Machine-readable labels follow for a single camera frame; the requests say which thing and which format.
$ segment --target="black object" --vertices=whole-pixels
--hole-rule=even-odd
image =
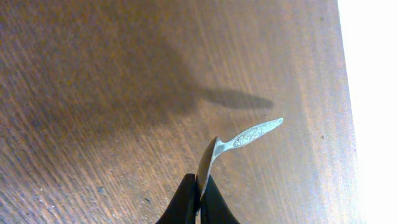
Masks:
[[[163,213],[158,224],[195,224],[195,207],[200,207],[200,220],[204,224],[239,224],[226,205],[211,175],[205,194],[199,202],[195,188],[195,174],[185,174],[173,199]]]

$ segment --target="bright light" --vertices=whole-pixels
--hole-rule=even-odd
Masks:
[[[398,223],[398,16],[395,1],[338,0],[366,223]]]

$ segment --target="decorative pattern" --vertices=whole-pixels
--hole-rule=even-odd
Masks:
[[[250,142],[253,142],[257,138],[263,136],[265,133],[276,128],[278,125],[282,124],[283,119],[278,119],[275,121],[270,121],[264,124],[260,124],[259,126],[255,126],[253,128],[249,128],[246,131],[243,131],[241,134],[236,136],[236,140],[233,144],[233,147],[240,147]]]

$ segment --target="silver spoon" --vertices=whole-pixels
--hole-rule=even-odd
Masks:
[[[272,131],[284,122],[283,118],[279,118],[273,121],[268,121],[262,124],[257,124],[251,128],[244,130],[237,136],[233,137],[228,142],[222,142],[218,137],[215,137],[207,146],[206,151],[203,153],[198,170],[196,185],[200,194],[200,200],[205,193],[207,181],[210,175],[211,165],[213,161],[221,155],[223,152],[236,149],[238,147],[245,146],[250,142],[258,139],[259,137],[265,135],[266,133]]]

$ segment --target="table surface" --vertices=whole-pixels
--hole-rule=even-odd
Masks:
[[[1,1],[0,221],[154,223],[215,137],[242,223],[359,220],[336,1]]]

